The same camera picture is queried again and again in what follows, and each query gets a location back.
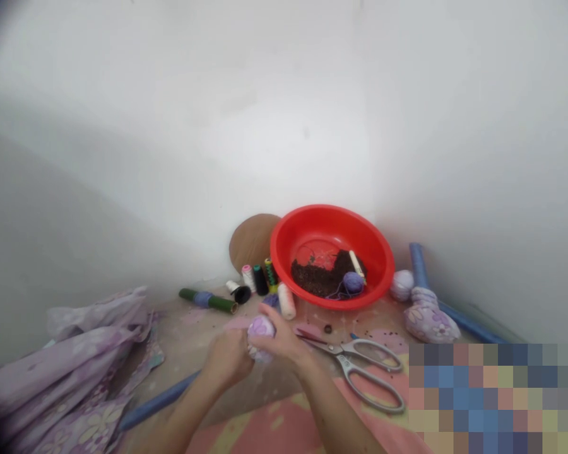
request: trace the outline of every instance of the green cardboard tube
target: green cardboard tube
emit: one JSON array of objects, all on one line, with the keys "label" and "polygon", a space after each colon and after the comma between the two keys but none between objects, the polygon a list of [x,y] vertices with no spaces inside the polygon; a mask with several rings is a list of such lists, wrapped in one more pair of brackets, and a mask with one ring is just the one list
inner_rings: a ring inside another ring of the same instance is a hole
[{"label": "green cardboard tube", "polygon": [[[197,303],[194,301],[194,298],[198,294],[197,291],[187,288],[182,288],[179,290],[179,296],[184,300],[191,301],[192,303]],[[208,299],[208,307],[213,309],[219,309],[224,312],[229,312],[231,314],[235,314],[238,310],[238,303],[231,300],[226,300],[225,298],[219,298],[218,296],[212,295]]]},{"label": "green cardboard tube", "polygon": [[179,291],[179,296],[184,300],[194,301],[194,296],[196,295],[196,293],[198,292],[192,289],[181,289]]},{"label": "green cardboard tube", "polygon": [[219,298],[218,296],[212,296],[208,300],[208,306],[213,309],[219,309],[232,314],[236,313],[238,310],[238,303],[231,300],[225,300],[224,298]]}]

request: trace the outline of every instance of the yarn ball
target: yarn ball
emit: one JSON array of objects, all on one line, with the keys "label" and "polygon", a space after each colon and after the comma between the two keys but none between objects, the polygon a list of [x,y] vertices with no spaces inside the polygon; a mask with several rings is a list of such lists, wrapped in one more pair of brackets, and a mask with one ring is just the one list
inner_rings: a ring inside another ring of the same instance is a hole
[{"label": "yarn ball", "polygon": [[[261,335],[269,337],[274,337],[276,335],[275,327],[264,315],[258,315],[253,318],[251,325],[248,327],[249,338]],[[273,356],[270,353],[259,350],[257,347],[250,344],[248,345],[248,354],[258,363],[270,363],[273,360]]]},{"label": "yarn ball", "polygon": [[412,271],[402,270],[393,274],[393,282],[389,293],[396,301],[404,302],[410,297],[410,291],[415,286],[415,278]]},{"label": "yarn ball", "polygon": [[280,309],[280,298],[277,293],[270,293],[263,299],[263,304],[267,304],[274,309]]},{"label": "yarn ball", "polygon": [[356,272],[350,271],[343,276],[343,285],[350,294],[364,290],[364,279]]}]

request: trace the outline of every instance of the person's left hand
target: person's left hand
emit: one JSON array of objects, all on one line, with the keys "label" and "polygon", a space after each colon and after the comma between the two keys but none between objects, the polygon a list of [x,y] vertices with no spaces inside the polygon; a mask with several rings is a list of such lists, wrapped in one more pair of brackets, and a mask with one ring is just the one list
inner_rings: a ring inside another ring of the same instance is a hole
[{"label": "person's left hand", "polygon": [[228,330],[213,339],[202,368],[202,380],[224,392],[246,378],[253,366],[254,361],[248,355],[246,330]]}]

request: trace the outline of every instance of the hand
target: hand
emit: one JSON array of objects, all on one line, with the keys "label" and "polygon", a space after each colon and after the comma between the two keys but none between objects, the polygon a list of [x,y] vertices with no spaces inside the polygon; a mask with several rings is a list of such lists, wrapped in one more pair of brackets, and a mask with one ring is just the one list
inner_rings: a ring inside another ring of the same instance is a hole
[{"label": "hand", "polygon": [[224,392],[246,378],[253,366],[246,330],[229,330],[213,339],[201,376]]},{"label": "hand", "polygon": [[276,335],[274,338],[255,336],[249,339],[249,342],[260,350],[284,359],[291,369],[298,373],[302,365],[311,360],[311,352],[275,309],[260,304],[259,312],[271,320],[276,328]]}]

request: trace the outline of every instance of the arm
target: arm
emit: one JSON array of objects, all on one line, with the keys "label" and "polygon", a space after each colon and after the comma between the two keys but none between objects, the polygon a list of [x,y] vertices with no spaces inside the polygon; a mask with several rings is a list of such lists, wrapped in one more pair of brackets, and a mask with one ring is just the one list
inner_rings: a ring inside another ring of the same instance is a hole
[{"label": "arm", "polygon": [[276,337],[253,337],[249,342],[288,363],[307,395],[326,452],[386,454],[328,373],[315,361],[280,314],[266,305],[261,305],[259,311],[267,315],[276,327]]},{"label": "arm", "polygon": [[231,330],[215,338],[202,372],[163,426],[155,427],[135,454],[183,454],[204,416],[221,395],[245,378],[254,361],[248,356],[245,330]]}]

